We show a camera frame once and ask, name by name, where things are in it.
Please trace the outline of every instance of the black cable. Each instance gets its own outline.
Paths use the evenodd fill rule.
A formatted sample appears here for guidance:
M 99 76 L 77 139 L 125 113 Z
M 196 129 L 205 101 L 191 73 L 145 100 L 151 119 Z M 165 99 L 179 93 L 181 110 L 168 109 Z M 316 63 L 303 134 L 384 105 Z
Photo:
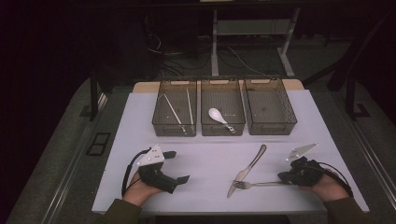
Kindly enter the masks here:
M 168 76 L 168 75 L 166 75 L 166 73 L 170 73 L 171 76 L 178 77 L 178 74 L 172 72 L 171 70 L 169 70 L 169 69 L 167 69 L 167 68 L 163 68 L 163 77 Z
M 234 65 L 231 65 L 231 64 L 227 63 L 227 62 L 222 58 L 222 56 L 221 56 L 221 54 L 220 54 L 220 51 L 218 52 L 218 57 L 219 57 L 219 59 L 220 59 L 222 62 L 224 62 L 226 65 L 230 66 L 231 68 L 246 68 L 245 66 L 234 66 Z
M 184 71 L 185 69 L 183 67 L 180 66 L 170 66 L 168 64 L 164 64 L 166 67 L 169 67 L 175 71 L 177 71 L 178 73 L 180 73 L 182 76 L 184 76 L 184 74 L 186 73 L 186 71 Z
M 167 65 L 167 64 L 163 64 L 164 65 L 164 68 L 166 68 L 168 71 L 175 71 L 175 73 L 177 73 L 178 75 L 177 76 L 182 76 L 182 77 L 184 77 L 184 72 L 180 72 L 180 71 L 178 71 L 177 69 L 176 69 L 176 66 L 169 66 L 169 65 Z
M 209 56 L 206 58 L 206 61 L 205 61 L 205 63 L 204 63 L 203 65 L 200 65 L 200 66 L 195 67 L 195 68 L 188 68 L 188 67 L 185 67 L 185 66 L 181 65 L 180 63 L 176 63 L 176 62 L 171 61 L 171 60 L 165 60 L 164 62 L 165 62 L 165 63 L 166 63 L 166 62 L 174 63 L 174 64 L 176 64 L 177 66 L 179 66 L 179 67 L 182 68 L 182 69 L 193 71 L 193 70 L 198 70 L 198 69 L 204 68 L 204 67 L 207 65 L 207 63 L 209 62 L 209 60 L 210 60 L 210 54 L 209 54 Z
M 332 165 L 325 163 L 325 162 L 318 162 L 318 163 L 332 167 L 340 176 L 342 176 L 344 178 L 344 181 L 349 185 L 349 183 L 347 182 L 347 179 L 344 177 L 344 175 L 339 170 L 337 170 L 335 167 L 333 167 Z
M 126 190 L 125 190 L 125 192 L 133 185 L 133 184 L 135 184 L 137 181 L 139 181 L 140 180 L 140 178 L 137 178 L 136 179 L 136 181 L 134 181 L 133 183 L 131 183 L 129 186 L 128 186 L 128 188 L 126 188 Z
M 125 175 L 124 175 L 124 178 L 123 178 L 123 181 L 122 181 L 122 188 L 121 188 L 121 195 L 122 195 L 122 196 L 125 194 L 126 190 L 127 190 L 129 187 L 131 187 L 132 184 L 134 184 L 134 183 L 136 182 L 136 181 L 135 181 L 134 183 L 132 183 L 128 188 L 126 187 L 127 184 L 128 184 L 129 174 L 131 173 L 132 165 L 134 164 L 134 161 L 135 161 L 139 156 L 141 156 L 141 155 L 143 155 L 143 154 L 147 154 L 150 150 L 151 150 L 151 147 L 150 147 L 149 149 L 146 149 L 146 150 L 143 150 L 143 151 L 137 153 L 137 155 L 135 155 L 134 158 L 132 159 L 131 163 L 129 163 L 129 165 L 127 166 L 126 171 L 125 171 Z
M 172 66 L 172 65 L 166 64 L 167 62 L 173 63 L 173 64 L 175 64 L 176 66 Z M 180 63 L 176 63 L 176 62 L 170 61 L 170 60 L 165 60 L 165 61 L 163 62 L 163 64 L 166 65 L 166 66 L 178 67 L 178 68 L 181 68 L 181 69 L 183 69 L 183 70 L 186 69 L 186 68 L 183 67 L 183 65 L 181 65 Z
M 332 179 L 334 179 L 335 181 L 337 181 L 337 183 L 340 184 L 341 187 L 344 188 L 344 190 L 347 192 L 347 194 L 348 194 L 350 197 L 353 197 L 353 192 L 352 192 L 351 187 L 350 187 L 346 182 L 344 182 L 340 177 L 338 177 L 338 175 L 335 175 L 334 173 L 332 173 L 332 172 L 330 172 L 330 171 L 328 171 L 328 170 L 325 170 L 325 169 L 323 169 L 323 168 L 322 168 L 322 169 L 319 169 L 319 168 L 317 168 L 317 167 L 312 167 L 312 166 L 302 166 L 301 168 L 308 168 L 308 169 L 312 169 L 312 170 L 317 170 L 317 171 L 320 171 L 320 172 L 322 172 L 323 174 L 325 174 L 325 175 L 331 177 Z
M 236 58 L 237 59 L 237 61 L 238 61 L 238 63 L 242 63 L 242 65 L 244 65 L 243 67 L 241 67 L 241 68 L 246 68 L 247 67 L 247 62 L 246 62 L 246 60 L 245 59 L 243 59 L 242 57 L 240 57 L 240 54 L 239 53 L 236 53 L 236 52 L 232 52 L 230 49 L 232 49 L 232 48 L 230 48 L 230 47 L 228 47 L 228 46 L 219 46 L 219 47 L 224 47 L 225 48 L 225 52 L 227 52 L 228 54 L 229 54 L 229 56 L 233 56 L 233 58 Z M 218 51 L 218 56 L 221 54 L 221 50 L 223 50 L 223 49 L 220 49 L 219 51 Z
M 177 73 L 173 72 L 172 70 L 168 69 L 167 67 L 161 67 L 161 66 L 159 66 L 159 67 L 164 71 L 165 74 L 166 74 L 166 72 L 168 72 L 168 73 L 171 73 L 171 75 L 178 77 Z
M 249 50 L 247 50 L 247 52 L 239 52 L 238 53 L 238 55 L 239 56 L 241 56 L 241 55 L 247 55 L 247 54 L 249 54 L 249 53 L 251 53 L 252 51 L 253 51 L 253 47 L 255 47 L 255 45 L 256 45 L 256 39 L 257 38 L 252 38 L 253 39 L 253 44 L 248 44 L 248 45 L 245 45 L 245 46 L 248 46 L 248 47 L 250 47 L 250 49 Z M 238 48 L 238 47 L 242 47 L 242 40 L 240 40 L 237 44 L 236 44 L 236 47 Z M 230 46 L 229 45 L 227 45 L 227 44 L 225 44 L 225 43 L 218 43 L 218 46 L 219 47 L 224 47 L 224 48 L 229 48 Z

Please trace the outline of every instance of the wrist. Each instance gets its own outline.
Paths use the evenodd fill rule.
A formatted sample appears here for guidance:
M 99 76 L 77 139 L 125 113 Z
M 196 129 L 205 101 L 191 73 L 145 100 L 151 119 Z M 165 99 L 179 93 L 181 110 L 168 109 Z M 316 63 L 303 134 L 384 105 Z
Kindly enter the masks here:
M 149 199 L 149 197 L 150 195 L 142 190 L 129 189 L 125 192 L 122 199 L 125 202 L 132 203 L 137 206 L 142 206 Z
M 317 195 L 325 203 L 337 201 L 349 197 L 347 191 L 339 185 L 327 189 L 326 192 L 317 193 Z

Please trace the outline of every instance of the floor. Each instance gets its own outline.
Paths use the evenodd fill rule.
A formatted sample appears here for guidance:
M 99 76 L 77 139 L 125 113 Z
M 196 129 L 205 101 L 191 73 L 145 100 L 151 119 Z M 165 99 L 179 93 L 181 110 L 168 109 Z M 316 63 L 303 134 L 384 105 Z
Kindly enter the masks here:
M 284 74 L 276 47 L 283 39 L 272 37 L 224 38 L 219 41 L 220 75 L 264 73 Z M 292 39 L 288 51 L 295 78 L 305 80 L 340 59 L 348 42 L 324 46 L 323 37 Z M 200 53 L 195 56 L 170 48 L 161 65 L 158 77 L 210 75 L 210 42 L 202 37 Z M 372 100 L 363 86 L 358 86 L 356 101 L 363 104 L 371 117 L 350 119 L 345 113 L 345 88 L 331 92 L 326 84 L 332 74 L 305 86 L 310 90 L 347 167 L 360 187 L 371 212 L 378 223 L 390 224 L 396 220 L 396 127 Z M 118 86 L 103 98 L 94 121 L 84 111 L 90 104 L 89 80 L 84 82 L 67 107 L 43 156 L 32 174 L 8 223 L 90 223 L 98 214 L 91 211 L 95 192 L 100 184 L 102 170 L 120 123 L 123 106 L 132 86 Z M 96 133 L 110 133 L 102 156 L 87 156 Z M 325 214 L 296 214 L 288 216 L 292 224 L 327 223 Z M 142 223 L 152 223 L 152 218 Z M 174 217 L 172 222 L 182 222 Z M 252 218 L 249 223 L 262 223 Z

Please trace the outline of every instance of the utensil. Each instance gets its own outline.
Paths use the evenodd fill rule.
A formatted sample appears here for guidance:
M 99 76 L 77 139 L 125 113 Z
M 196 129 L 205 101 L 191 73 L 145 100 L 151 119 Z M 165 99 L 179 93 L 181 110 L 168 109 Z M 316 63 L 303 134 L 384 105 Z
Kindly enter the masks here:
M 244 182 L 244 181 L 234 181 L 233 185 L 236 186 L 238 189 L 250 189 L 251 187 L 258 187 L 258 186 L 282 186 L 282 185 L 292 185 L 292 184 L 286 181 L 274 181 L 274 182 L 265 182 L 265 183 L 255 183 L 255 184 L 251 184 L 249 182 Z
M 297 161 L 303 155 L 305 155 L 309 150 L 316 147 L 317 145 L 318 145 L 318 143 L 314 143 L 314 144 L 310 144 L 310 145 L 303 146 L 303 147 L 293 148 L 291 150 L 291 153 L 289 154 L 289 157 L 286 159 L 286 161 L 290 161 L 290 162 Z
M 190 94 L 189 94 L 189 89 L 186 89 L 187 92 L 187 99 L 189 100 L 189 112 L 190 112 L 190 121 L 191 121 L 191 131 L 194 133 L 194 121 L 192 120 L 192 112 L 191 112 L 191 102 L 190 102 Z
M 267 149 L 266 145 L 262 145 L 262 147 L 260 147 L 260 151 L 259 153 L 257 153 L 256 157 L 253 159 L 253 161 L 250 163 L 250 165 L 243 171 L 239 172 L 238 175 L 236 176 L 235 180 L 233 181 L 233 183 L 235 181 L 242 181 L 244 180 L 245 176 L 247 176 L 248 172 L 251 170 L 251 168 L 253 168 L 253 166 L 256 164 L 256 162 L 260 159 L 260 157 L 262 156 L 262 154 L 264 154 L 265 150 Z M 236 186 L 234 184 L 231 184 L 230 189 L 228 190 L 228 194 L 227 194 L 227 198 L 230 198 L 231 195 L 233 194 L 233 192 L 236 189 Z
M 227 121 L 224 120 L 221 113 L 216 108 L 209 109 L 209 117 L 215 121 L 218 121 L 218 122 L 224 124 L 224 126 L 226 126 L 230 130 L 231 133 L 236 133 L 236 130 L 233 127 L 231 127 L 230 125 L 228 125 Z
M 165 97 L 165 100 L 166 100 L 166 102 L 168 102 L 168 104 L 169 104 L 169 107 L 171 108 L 171 110 L 172 110 L 173 114 L 175 115 L 175 118 L 177 119 L 177 122 L 178 122 L 178 124 L 180 125 L 181 129 L 183 130 L 183 133 L 187 135 L 187 133 L 186 133 L 186 129 L 184 129 L 184 127 L 181 125 L 181 121 L 180 121 L 180 119 L 178 118 L 178 116 L 177 116 L 177 113 L 176 113 L 175 109 L 172 107 L 172 105 L 171 105 L 171 102 L 169 101 L 168 97 L 166 96 L 166 94 L 165 94 L 165 93 L 164 93 L 163 95 L 161 95 L 160 97 L 162 97 L 162 96 L 164 96 L 164 97 Z

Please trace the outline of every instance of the sleeve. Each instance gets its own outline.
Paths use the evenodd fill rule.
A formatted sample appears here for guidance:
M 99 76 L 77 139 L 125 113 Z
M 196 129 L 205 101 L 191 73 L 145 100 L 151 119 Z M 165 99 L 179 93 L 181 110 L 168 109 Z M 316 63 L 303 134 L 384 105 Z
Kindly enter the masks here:
M 116 199 L 108 210 L 92 224 L 137 224 L 142 208 Z
M 324 203 L 329 212 L 329 224 L 374 224 L 355 199 L 345 198 Z

